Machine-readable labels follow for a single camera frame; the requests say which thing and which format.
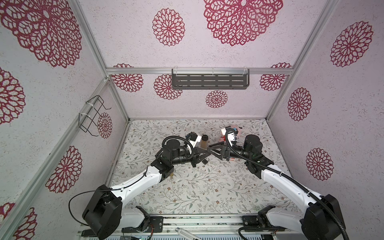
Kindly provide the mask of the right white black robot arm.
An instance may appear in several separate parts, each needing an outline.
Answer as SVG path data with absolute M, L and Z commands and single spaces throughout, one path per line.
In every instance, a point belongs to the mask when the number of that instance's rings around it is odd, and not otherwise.
M 264 229 L 287 229 L 303 234 L 308 240 L 349 239 L 338 200 L 323 196 L 300 184 L 282 172 L 262 153 L 263 144 L 256 135 L 248 135 L 243 146 L 237 146 L 236 134 L 230 132 L 225 141 L 208 146 L 209 153 L 221 160 L 237 158 L 245 161 L 247 169 L 288 197 L 301 211 L 267 207 L 258 212 Z

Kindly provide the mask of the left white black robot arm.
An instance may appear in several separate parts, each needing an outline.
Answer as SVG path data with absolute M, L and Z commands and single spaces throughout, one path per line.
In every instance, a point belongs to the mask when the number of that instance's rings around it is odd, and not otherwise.
M 126 210 L 125 206 L 147 189 L 168 178 L 175 165 L 190 163 L 196 167 L 207 164 L 210 153 L 194 142 L 178 136 L 163 140 L 155 160 L 135 177 L 112 187 L 99 186 L 83 212 L 83 219 L 94 235 L 104 240 L 118 229 L 133 228 L 139 232 L 149 229 L 150 215 L 140 206 Z

